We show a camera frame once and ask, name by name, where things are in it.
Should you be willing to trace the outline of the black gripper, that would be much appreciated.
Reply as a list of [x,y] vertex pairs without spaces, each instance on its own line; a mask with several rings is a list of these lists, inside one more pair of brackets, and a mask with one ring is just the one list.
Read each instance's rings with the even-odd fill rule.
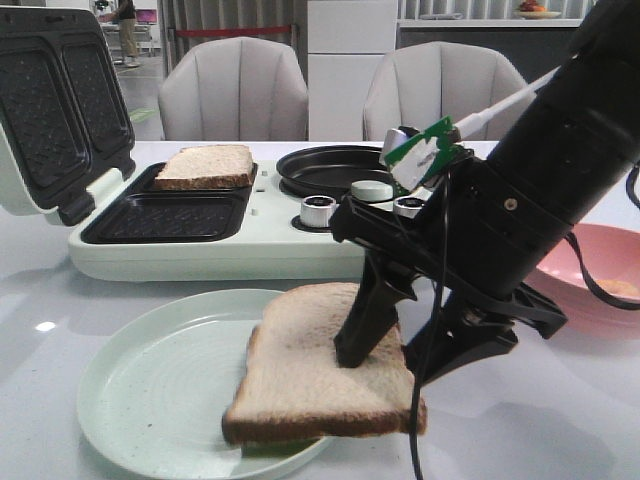
[[345,197],[330,226],[366,254],[358,292],[334,337],[340,367],[360,366],[414,300],[423,275],[451,291],[444,307],[403,347],[422,385],[467,364],[505,355],[522,319],[544,338],[566,322],[524,278],[575,223],[575,161],[493,151],[453,167],[412,219]]

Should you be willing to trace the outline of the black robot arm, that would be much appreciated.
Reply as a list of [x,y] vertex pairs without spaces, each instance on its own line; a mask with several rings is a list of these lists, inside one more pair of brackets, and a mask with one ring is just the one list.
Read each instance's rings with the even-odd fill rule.
[[419,276],[450,292],[404,350],[422,382],[509,352],[515,321],[544,338],[565,324],[524,280],[639,161],[638,3],[598,2],[569,52],[488,157],[465,154],[414,218],[351,198],[338,207],[333,236],[365,249],[359,292],[334,340],[341,366],[365,360]]

